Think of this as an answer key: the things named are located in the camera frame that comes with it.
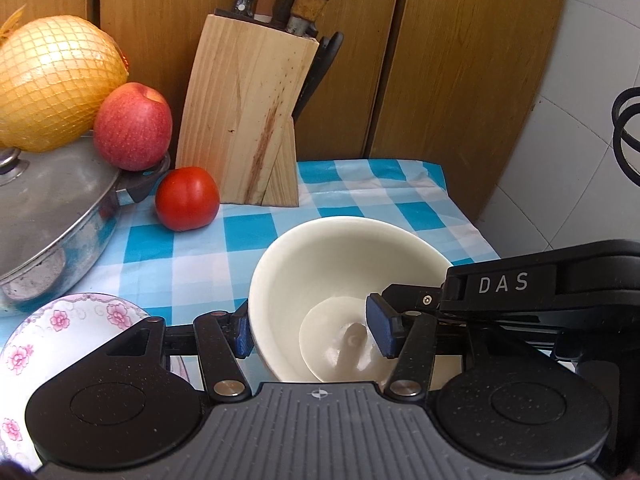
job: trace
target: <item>crosshair symbol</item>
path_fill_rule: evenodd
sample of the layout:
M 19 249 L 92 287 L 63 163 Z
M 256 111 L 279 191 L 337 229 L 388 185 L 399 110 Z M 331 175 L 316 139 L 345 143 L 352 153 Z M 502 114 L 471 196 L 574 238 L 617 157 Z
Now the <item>crosshair symbol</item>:
M 313 390 L 310 396 L 315 397 L 316 399 L 324 399 L 326 396 L 331 395 L 328 391 L 323 390 L 322 388 L 318 388 L 317 390 Z

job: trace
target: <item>metal pot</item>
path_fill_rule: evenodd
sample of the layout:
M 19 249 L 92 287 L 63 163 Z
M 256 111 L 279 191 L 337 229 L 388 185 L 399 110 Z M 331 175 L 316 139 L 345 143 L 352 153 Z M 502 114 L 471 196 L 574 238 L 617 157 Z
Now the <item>metal pot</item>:
M 121 171 L 90 134 L 47 153 L 0 150 L 0 316 L 29 314 L 66 293 L 102 254 L 123 205 L 169 168 Z

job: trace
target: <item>white lettering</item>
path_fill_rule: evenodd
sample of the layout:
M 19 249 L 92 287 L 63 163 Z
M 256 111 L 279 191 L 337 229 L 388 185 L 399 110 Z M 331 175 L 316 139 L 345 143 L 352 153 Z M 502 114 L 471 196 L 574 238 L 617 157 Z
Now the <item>white lettering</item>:
M 486 291 L 489 290 L 490 286 L 491 286 L 491 280 L 488 277 L 483 276 L 482 278 L 480 278 L 480 290 L 478 292 L 480 294 L 484 294 Z
M 523 280 L 524 276 L 526 275 L 526 272 L 521 272 L 520 274 L 518 274 L 518 283 L 520 285 L 516 287 L 516 290 L 524 290 L 525 288 L 527 288 L 527 280 Z
M 503 288 L 505 292 L 509 290 L 507 289 L 507 278 L 504 277 L 504 274 L 500 278 L 500 283 L 498 283 L 498 287 L 495 289 L 495 291 L 498 292 L 501 288 Z

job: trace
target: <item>white bowl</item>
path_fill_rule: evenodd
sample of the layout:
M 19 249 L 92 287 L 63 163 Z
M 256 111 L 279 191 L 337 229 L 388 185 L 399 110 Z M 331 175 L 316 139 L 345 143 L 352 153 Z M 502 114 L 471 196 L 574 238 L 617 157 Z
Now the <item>white bowl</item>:
M 140 307 L 115 296 L 72 294 L 25 319 L 0 352 L 0 461 L 14 460 L 31 471 L 39 468 L 40 459 L 24 425 L 31 394 L 147 316 Z M 171 360 L 172 372 L 189 381 L 182 358 Z
M 258 262 L 249 320 L 267 368 L 285 382 L 376 381 L 384 358 L 365 299 L 392 283 L 440 286 L 449 261 L 416 235 L 358 217 L 321 218 L 283 234 Z

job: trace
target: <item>pot lid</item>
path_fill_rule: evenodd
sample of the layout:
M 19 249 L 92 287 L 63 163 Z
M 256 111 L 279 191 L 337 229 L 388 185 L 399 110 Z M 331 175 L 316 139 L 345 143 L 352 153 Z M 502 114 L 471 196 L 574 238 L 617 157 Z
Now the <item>pot lid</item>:
M 59 242 L 119 174 L 91 136 L 52 152 L 0 149 L 0 283 Z

